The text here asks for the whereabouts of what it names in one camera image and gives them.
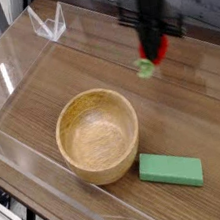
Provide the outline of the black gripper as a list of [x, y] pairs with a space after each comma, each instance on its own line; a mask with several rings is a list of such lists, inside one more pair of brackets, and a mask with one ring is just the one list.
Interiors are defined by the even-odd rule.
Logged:
[[145, 56], [149, 60], [162, 59], [165, 56], [165, 36], [183, 37], [186, 34], [184, 16], [150, 18], [138, 12], [118, 7], [118, 22], [121, 26], [133, 28], [142, 44]]

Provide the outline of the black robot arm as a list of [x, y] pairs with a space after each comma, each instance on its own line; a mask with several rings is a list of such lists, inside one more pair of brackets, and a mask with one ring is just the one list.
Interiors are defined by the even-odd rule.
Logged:
[[124, 14], [119, 8], [118, 22], [133, 28], [139, 38], [139, 52], [143, 59], [158, 65], [168, 50], [167, 36], [183, 37], [183, 16], [164, 15], [164, 0], [135, 0], [137, 11], [134, 16]]

